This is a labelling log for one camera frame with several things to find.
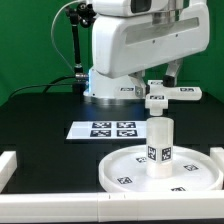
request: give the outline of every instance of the black table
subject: black table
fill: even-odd
[[[224,146],[224,104],[203,93],[199,102],[172,101],[164,116],[175,120],[174,144],[208,154]],[[99,106],[73,93],[21,94],[0,107],[0,152],[16,150],[18,168],[3,190],[17,193],[102,192],[98,164],[110,152],[136,140],[68,141],[73,121],[145,121],[144,104]],[[150,223],[179,223],[156,221]],[[224,223],[190,220],[182,223]]]

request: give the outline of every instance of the round white tray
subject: round white tray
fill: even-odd
[[[107,155],[99,165],[99,180],[107,192],[202,191],[222,188],[223,174],[200,152],[173,147],[172,176],[146,174],[146,146],[132,146]]]

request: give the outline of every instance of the black and white pattern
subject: black and white pattern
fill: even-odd
[[[173,188],[171,191],[186,191],[183,187]]]
[[[180,88],[181,92],[195,92],[194,88]]]
[[[134,91],[134,88],[121,88],[121,91],[132,92],[132,91]]]
[[[195,165],[187,165],[187,166],[184,166],[184,168],[187,169],[188,171],[195,171],[199,169]]]
[[[146,157],[136,158],[139,163],[145,163],[147,161]]]
[[[145,121],[77,121],[72,123],[66,139],[145,139],[145,130]]]
[[[120,184],[130,184],[132,183],[132,180],[129,177],[122,177],[117,179]]]
[[[117,137],[138,137],[137,130],[117,130]]]
[[[111,122],[93,122],[92,128],[111,128]]]
[[[91,131],[90,137],[111,137],[111,131],[110,130],[95,130]]]
[[[149,159],[156,161],[156,149],[148,146],[148,157]]]
[[[117,122],[117,128],[136,128],[135,122]]]
[[[162,161],[167,161],[171,159],[171,148],[162,150]]]
[[[159,96],[159,95],[152,95],[150,96],[150,100],[164,100],[164,96]]]
[[[152,81],[150,85],[162,85],[163,81]]]

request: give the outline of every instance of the green wall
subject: green wall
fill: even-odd
[[[50,29],[56,12],[69,0],[0,1],[0,104],[15,89],[47,84],[71,71],[51,45]],[[179,85],[200,86],[224,102],[224,1],[208,0],[211,42],[201,54],[188,57],[179,76]],[[72,38],[68,18],[60,16],[56,26],[59,49],[73,64]],[[80,29],[82,62],[85,71],[92,65],[91,31]],[[166,66],[150,69],[149,78],[160,78]],[[65,91],[68,87],[57,87]]]

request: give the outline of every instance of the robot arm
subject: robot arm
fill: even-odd
[[[206,49],[209,13],[205,0],[191,0],[178,21],[173,14],[177,6],[168,7],[174,1],[140,0],[136,8],[144,8],[143,3],[147,8],[148,2],[152,8],[133,13],[130,3],[138,1],[93,0],[94,10],[101,14],[93,28],[94,67],[100,74],[118,78]]]
[[[163,85],[174,87],[182,58],[204,51],[209,43],[206,3],[190,0],[184,8],[184,0],[93,0],[98,17],[86,100],[123,104],[145,99],[145,70],[165,63]]]

